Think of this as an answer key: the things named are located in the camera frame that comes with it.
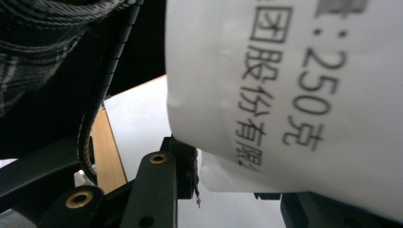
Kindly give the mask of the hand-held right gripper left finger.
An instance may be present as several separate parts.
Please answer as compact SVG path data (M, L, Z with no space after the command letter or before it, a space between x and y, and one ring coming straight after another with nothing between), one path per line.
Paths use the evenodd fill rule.
M178 200L199 198L198 151L173 136L139 165L120 228L177 228Z

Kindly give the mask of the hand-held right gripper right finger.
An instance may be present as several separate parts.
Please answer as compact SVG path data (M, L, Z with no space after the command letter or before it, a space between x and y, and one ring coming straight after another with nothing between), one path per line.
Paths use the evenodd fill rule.
M279 200L286 228L403 228L403 222L310 192L255 193L257 200Z

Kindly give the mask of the blue and white milk pouch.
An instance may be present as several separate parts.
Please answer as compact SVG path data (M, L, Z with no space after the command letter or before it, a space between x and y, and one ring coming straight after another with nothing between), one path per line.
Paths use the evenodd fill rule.
M314 192L403 223L403 0L168 0L172 134L212 191Z

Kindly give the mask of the white table mat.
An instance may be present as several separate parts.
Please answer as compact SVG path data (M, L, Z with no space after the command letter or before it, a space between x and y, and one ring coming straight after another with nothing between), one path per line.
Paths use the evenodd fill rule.
M106 113L126 177L132 181L140 161L171 135L164 76L134 86L105 101ZM277 200L251 193L211 192L199 185L201 203L178 201L178 228L285 228Z

